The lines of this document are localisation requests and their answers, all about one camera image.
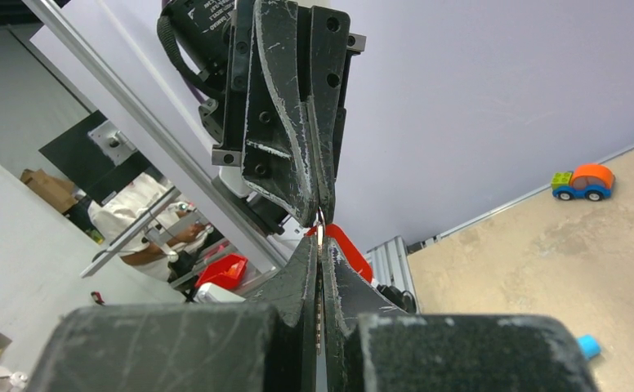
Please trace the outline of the silver key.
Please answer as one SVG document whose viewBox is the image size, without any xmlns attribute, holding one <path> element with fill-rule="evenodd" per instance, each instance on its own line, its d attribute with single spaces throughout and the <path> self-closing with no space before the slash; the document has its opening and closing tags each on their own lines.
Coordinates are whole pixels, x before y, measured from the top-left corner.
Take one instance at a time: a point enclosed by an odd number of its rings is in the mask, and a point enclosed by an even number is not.
<svg viewBox="0 0 634 392">
<path fill-rule="evenodd" d="M 321 207 L 318 207 L 316 213 L 315 235 L 317 245 L 317 275 L 316 275 L 316 326 L 315 326 L 315 349 L 316 354 L 320 355 L 323 348 L 323 274 L 322 274 L 322 253 L 324 249 L 326 220 Z"/>
</svg>

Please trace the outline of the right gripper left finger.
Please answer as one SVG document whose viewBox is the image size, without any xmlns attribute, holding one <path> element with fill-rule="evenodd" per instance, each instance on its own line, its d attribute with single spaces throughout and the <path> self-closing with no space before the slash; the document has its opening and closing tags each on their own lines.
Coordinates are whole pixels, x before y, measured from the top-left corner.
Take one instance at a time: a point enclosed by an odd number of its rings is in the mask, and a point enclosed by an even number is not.
<svg viewBox="0 0 634 392">
<path fill-rule="evenodd" d="M 30 391 L 312 391 L 317 245 L 232 303 L 107 305 L 68 314 Z"/>
</svg>

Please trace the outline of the red key tag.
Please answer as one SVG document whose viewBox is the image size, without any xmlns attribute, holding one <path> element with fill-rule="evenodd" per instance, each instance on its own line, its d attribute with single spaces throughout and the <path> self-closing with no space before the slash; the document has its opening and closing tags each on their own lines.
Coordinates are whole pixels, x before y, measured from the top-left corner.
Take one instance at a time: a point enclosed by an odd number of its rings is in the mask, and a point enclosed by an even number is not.
<svg viewBox="0 0 634 392">
<path fill-rule="evenodd" d="M 326 236 L 336 240 L 342 254 L 348 261 L 350 267 L 369 285 L 373 283 L 373 268 L 365 260 L 362 253 L 352 243 L 343 229 L 334 223 L 327 224 L 325 229 Z"/>
</svg>

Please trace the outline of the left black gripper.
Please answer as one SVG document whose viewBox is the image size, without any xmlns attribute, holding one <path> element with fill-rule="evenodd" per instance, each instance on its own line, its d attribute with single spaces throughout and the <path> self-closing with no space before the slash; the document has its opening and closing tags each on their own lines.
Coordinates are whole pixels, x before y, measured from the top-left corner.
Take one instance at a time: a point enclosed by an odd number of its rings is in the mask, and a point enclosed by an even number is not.
<svg viewBox="0 0 634 392">
<path fill-rule="evenodd" d="M 251 6 L 253 31 L 243 31 Z M 199 115 L 216 141 L 212 164 L 239 166 L 244 136 L 245 183 L 309 227 L 316 209 L 326 222 L 335 212 L 333 133 L 350 17 L 325 7 L 309 10 L 305 108 L 298 9 L 290 1 L 165 1 L 157 35 L 188 88 L 201 94 Z"/>
</svg>

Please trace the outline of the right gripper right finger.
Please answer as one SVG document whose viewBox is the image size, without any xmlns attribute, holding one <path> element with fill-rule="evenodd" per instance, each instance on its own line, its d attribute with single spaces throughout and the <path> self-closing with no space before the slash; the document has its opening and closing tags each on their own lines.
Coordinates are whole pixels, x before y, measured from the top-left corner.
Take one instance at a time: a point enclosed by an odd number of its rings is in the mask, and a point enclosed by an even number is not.
<svg viewBox="0 0 634 392">
<path fill-rule="evenodd" d="M 540 314 L 410 314 L 337 242 L 321 251 L 331 391 L 595 391 L 576 338 Z"/>
</svg>

